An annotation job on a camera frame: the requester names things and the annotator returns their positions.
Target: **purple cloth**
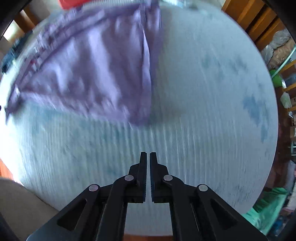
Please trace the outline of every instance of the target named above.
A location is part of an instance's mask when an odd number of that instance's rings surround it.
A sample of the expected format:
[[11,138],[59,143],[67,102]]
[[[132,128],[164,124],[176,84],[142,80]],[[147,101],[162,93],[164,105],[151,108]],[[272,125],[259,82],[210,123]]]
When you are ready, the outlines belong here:
[[93,118],[145,123],[159,32],[154,4],[70,10],[39,34],[37,53],[12,86],[7,118],[33,100]]

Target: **red object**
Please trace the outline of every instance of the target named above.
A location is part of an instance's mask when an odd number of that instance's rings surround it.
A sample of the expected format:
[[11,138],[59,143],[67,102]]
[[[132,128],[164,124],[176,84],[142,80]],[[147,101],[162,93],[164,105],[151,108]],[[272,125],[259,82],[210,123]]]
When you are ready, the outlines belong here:
[[59,0],[62,9],[70,9],[72,7],[80,6],[90,0]]

